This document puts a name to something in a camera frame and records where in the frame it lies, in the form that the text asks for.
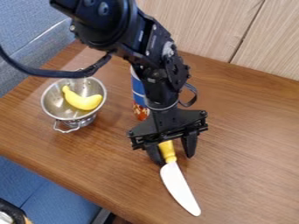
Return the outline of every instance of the robotic arm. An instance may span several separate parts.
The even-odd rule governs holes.
[[[163,159],[157,145],[181,138],[185,153],[191,158],[198,135],[207,130],[207,113],[177,107],[179,103],[190,107],[197,100],[197,91],[186,83],[191,78],[190,68],[178,56],[170,33],[138,9],[135,0],[50,0],[50,4],[73,18],[70,30],[78,39],[91,48],[108,53],[85,70],[60,72],[57,76],[63,78],[66,73],[69,73],[67,78],[92,75],[109,61],[112,54],[124,58],[142,81],[150,109],[149,118],[128,132],[133,149],[146,150],[155,162],[161,164]],[[0,55],[5,56],[1,46]],[[22,65],[7,55],[6,61],[22,71]],[[31,74],[37,73],[38,70],[31,71]],[[183,87],[195,94],[188,103],[179,100]]]

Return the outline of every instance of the metal colander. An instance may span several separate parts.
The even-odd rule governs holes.
[[[91,111],[85,111],[70,105],[62,92],[62,88],[67,85],[76,94],[88,97],[91,95],[102,95],[101,104]],[[92,123],[99,109],[107,99],[107,90],[101,81],[94,77],[84,79],[62,79],[54,82],[42,95],[42,109],[51,117],[56,119],[53,128],[62,133],[69,133],[78,130]],[[69,130],[58,128],[58,124],[63,122]]]

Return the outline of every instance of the wooden wall panel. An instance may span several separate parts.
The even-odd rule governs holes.
[[[137,0],[180,50],[229,61],[263,0]]]
[[[299,81],[299,1],[266,0],[232,63]]]

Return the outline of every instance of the white knife blade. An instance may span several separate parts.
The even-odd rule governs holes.
[[[168,163],[162,167],[160,175],[166,188],[177,203],[192,215],[200,216],[201,210],[198,202],[195,200],[177,162]]]

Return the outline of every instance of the yellow knife handle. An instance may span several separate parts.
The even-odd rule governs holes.
[[[177,161],[172,140],[160,143],[159,148],[167,164]]]

